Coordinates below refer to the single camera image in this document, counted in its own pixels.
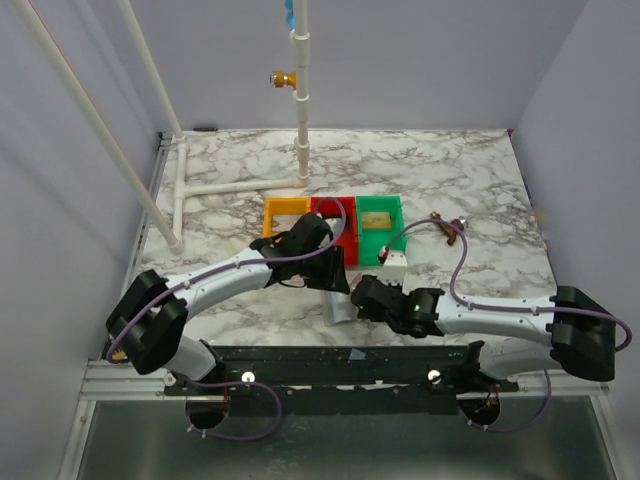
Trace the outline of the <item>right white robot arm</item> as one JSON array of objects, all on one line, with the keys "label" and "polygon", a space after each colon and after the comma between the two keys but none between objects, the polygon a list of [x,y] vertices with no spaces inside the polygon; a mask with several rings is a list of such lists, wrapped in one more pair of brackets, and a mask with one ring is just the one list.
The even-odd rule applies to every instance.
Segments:
[{"label": "right white robot arm", "polygon": [[561,369],[597,382],[615,377],[615,324],[607,310],[574,287],[560,286],[555,294],[535,299],[455,298],[439,288],[405,294],[365,275],[350,300],[358,318],[385,323],[400,335],[500,337],[460,367],[462,384],[474,392],[495,380],[540,370]]}]

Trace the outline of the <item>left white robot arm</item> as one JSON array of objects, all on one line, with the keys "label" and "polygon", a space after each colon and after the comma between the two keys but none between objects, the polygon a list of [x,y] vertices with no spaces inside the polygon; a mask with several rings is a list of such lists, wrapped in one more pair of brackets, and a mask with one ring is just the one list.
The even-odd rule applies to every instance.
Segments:
[{"label": "left white robot arm", "polygon": [[294,277],[309,289],[349,293],[339,237],[320,216],[306,213],[290,230],[256,239],[210,267],[169,277],[147,270],[106,320],[110,349],[122,349],[140,375],[166,369],[186,377],[197,393],[212,394],[221,385],[223,366],[207,342],[185,335],[185,325],[221,302]]}]

